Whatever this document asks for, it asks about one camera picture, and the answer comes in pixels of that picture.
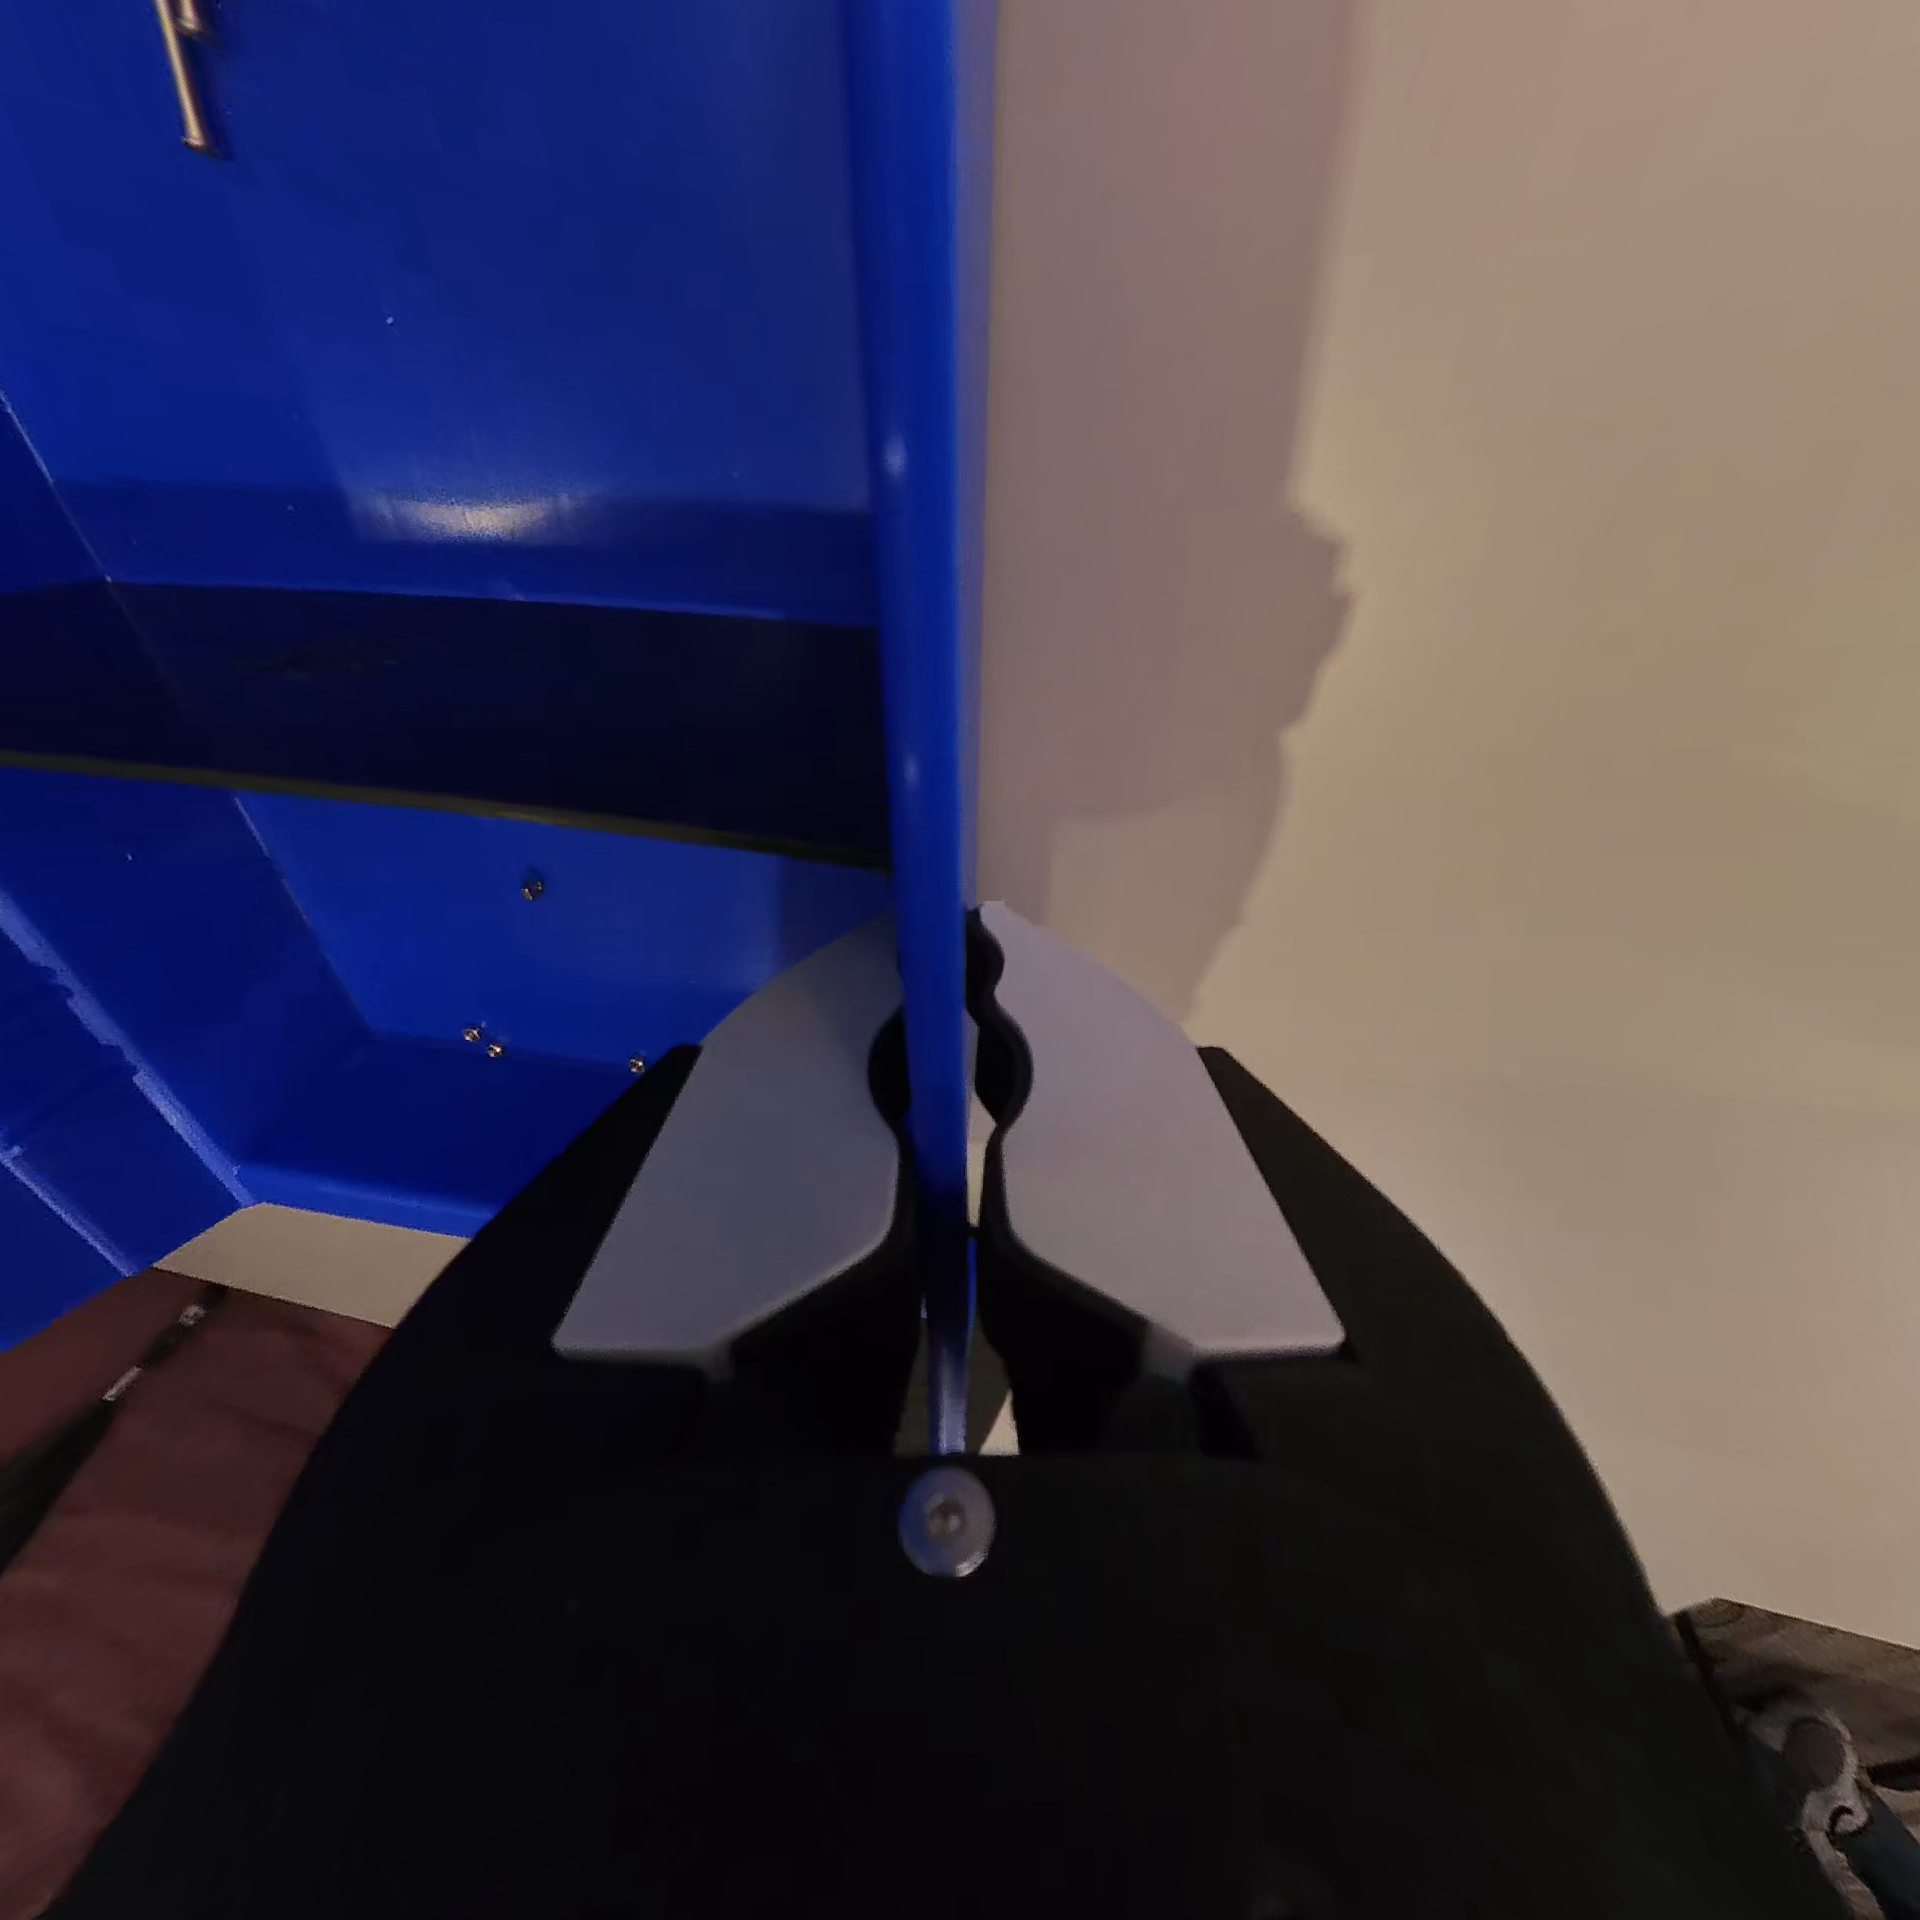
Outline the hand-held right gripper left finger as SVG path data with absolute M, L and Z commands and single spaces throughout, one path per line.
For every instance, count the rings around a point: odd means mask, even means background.
M 777 973 L 699 1047 L 557 1328 L 769 1408 L 809 1449 L 889 1454 L 922 1344 L 900 1131 L 897 920 Z

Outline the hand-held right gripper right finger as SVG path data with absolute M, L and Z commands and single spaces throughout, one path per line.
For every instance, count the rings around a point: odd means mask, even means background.
M 1146 1399 L 1182 1429 L 1226 1364 L 1332 1360 L 1347 1329 L 1202 1054 L 1006 903 L 966 1005 L 993 1120 L 977 1299 L 1024 1454 L 1097 1451 Z

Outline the blue divided parts bin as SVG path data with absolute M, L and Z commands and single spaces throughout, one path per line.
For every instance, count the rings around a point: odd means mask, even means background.
M 5 1340 L 254 1205 L 476 1232 L 889 910 L 957 1451 L 1000 7 L 216 7 L 226 160 L 152 4 L 5 4 L 5 592 L 867 629 L 889 861 L 5 763 Z

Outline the long thin metal bolt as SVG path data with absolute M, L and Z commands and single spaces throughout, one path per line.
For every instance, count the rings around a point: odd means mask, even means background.
M 226 160 L 232 141 L 216 86 L 222 49 L 218 7 L 211 1 L 152 1 L 152 13 L 177 97 L 181 143 L 195 156 Z

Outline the dark bin divider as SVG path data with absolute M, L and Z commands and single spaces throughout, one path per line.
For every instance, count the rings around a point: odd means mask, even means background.
M 782 616 L 65 583 L 2 598 L 5 763 L 885 870 L 880 651 Z

